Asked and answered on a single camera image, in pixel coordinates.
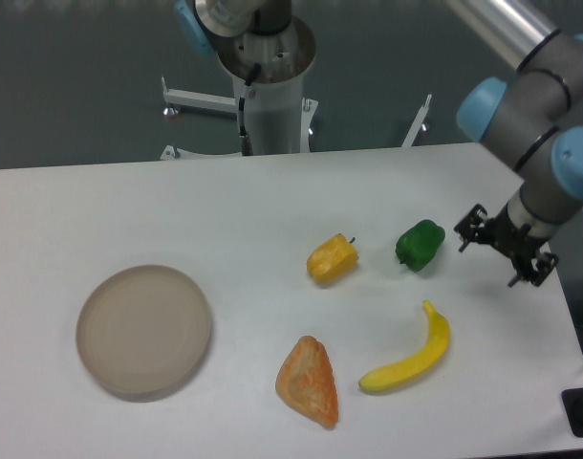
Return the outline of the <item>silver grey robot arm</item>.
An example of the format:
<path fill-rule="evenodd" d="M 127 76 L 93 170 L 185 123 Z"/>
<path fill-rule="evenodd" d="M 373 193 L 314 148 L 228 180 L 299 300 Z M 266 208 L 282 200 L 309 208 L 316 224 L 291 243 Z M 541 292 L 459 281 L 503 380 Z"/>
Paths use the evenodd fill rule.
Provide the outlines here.
<path fill-rule="evenodd" d="M 527 1 L 453 1 L 453 10 L 517 73 L 507 84 L 482 81 L 456 121 L 523 183 L 498 215 L 475 206 L 455 227 L 464 244 L 508 258 L 515 280 L 540 285 L 557 264 L 543 246 L 583 208 L 583 126 L 559 118 L 583 100 L 583 34 L 562 33 Z M 185 38 L 216 54 L 233 82 L 232 98 L 164 88 L 169 109 L 233 114 L 245 156 L 309 147 L 312 100 L 303 96 L 316 41 L 288 1 L 179 1 Z"/>

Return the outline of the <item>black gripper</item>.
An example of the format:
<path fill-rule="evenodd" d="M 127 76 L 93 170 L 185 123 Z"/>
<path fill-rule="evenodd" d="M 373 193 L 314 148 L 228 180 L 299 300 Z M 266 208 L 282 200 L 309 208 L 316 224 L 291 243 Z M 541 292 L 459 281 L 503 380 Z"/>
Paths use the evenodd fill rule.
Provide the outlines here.
<path fill-rule="evenodd" d="M 557 266 L 559 257 L 541 252 L 545 238 L 530 235 L 530 230 L 529 224 L 517 228 L 506 212 L 488 219 L 481 204 L 476 204 L 454 227 L 461 240 L 458 252 L 463 252 L 470 244 L 490 245 L 511 260 L 515 275 L 507 283 L 509 287 L 519 282 L 540 287 Z"/>

